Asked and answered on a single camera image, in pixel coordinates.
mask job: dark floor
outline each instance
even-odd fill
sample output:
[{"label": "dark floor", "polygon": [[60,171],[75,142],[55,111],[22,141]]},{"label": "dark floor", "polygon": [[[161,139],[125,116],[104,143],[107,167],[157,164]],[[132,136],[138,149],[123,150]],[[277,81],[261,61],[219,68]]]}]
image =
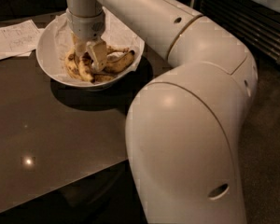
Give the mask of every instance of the dark floor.
[{"label": "dark floor", "polygon": [[[245,121],[239,156],[248,224],[280,224],[280,71],[259,61],[259,88]],[[59,191],[0,215],[9,223],[146,223],[128,163],[104,198],[70,207]]]}]

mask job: table surface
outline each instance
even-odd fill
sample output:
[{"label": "table surface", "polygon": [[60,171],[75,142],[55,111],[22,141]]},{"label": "table surface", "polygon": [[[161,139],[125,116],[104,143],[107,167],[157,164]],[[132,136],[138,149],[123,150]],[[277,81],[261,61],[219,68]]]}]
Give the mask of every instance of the table surface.
[{"label": "table surface", "polygon": [[[54,18],[33,20],[41,28]],[[50,79],[34,51],[0,61],[0,213],[127,160],[128,108],[153,76],[168,70],[153,51],[146,55],[161,63],[153,68],[143,57],[136,72],[96,92]]]}]

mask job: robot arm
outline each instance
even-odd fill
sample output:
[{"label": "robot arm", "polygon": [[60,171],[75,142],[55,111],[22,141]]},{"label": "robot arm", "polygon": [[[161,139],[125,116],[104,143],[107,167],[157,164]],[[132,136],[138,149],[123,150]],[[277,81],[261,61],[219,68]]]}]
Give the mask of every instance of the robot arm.
[{"label": "robot arm", "polygon": [[147,221],[245,224],[237,144],[257,87],[246,46],[175,0],[67,2],[69,23],[71,14],[95,20],[104,6],[174,68],[137,94],[126,122]]}]

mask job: plate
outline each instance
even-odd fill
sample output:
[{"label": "plate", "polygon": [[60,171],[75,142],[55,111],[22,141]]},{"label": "plate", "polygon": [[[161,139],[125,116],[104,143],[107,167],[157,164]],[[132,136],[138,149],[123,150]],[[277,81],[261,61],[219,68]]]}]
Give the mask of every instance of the plate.
[{"label": "plate", "polygon": [[145,42],[128,28],[122,21],[117,19],[111,12],[105,11],[105,31],[102,39],[109,45],[115,47],[128,47],[134,50],[133,63],[124,71],[119,73],[111,81],[93,84],[71,78],[64,66],[65,53],[74,46],[71,38],[71,30],[67,25],[66,14],[56,17],[44,30],[39,38],[36,48],[36,58],[42,70],[54,80],[71,87],[88,89],[90,91],[104,90],[129,72],[135,71],[140,63]]}]

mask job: white paper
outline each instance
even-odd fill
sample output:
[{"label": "white paper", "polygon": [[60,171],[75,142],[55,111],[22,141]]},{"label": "white paper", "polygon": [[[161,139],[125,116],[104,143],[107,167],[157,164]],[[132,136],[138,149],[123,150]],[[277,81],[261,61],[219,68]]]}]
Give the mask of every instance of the white paper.
[{"label": "white paper", "polygon": [[0,28],[0,60],[36,49],[40,34],[31,20]]}]

